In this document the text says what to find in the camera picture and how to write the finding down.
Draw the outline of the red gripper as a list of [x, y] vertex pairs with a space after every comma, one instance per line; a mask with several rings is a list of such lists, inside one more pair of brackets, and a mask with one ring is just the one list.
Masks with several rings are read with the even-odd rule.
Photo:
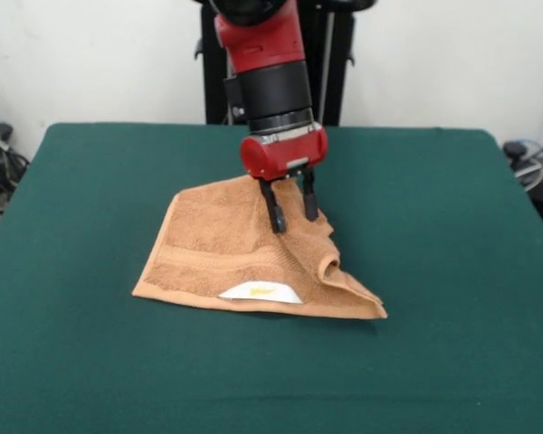
[[[313, 167], [325, 159], [328, 150], [327, 133], [317, 122], [269, 135], [250, 135], [240, 144], [240, 157], [245, 171], [251, 177], [259, 178], [258, 183], [274, 233], [284, 233], [287, 226], [272, 190], [272, 183], [267, 180], [283, 178], [301, 167]], [[313, 169], [304, 169], [302, 195], [305, 215], [310, 222], [319, 218], [314, 184]]]

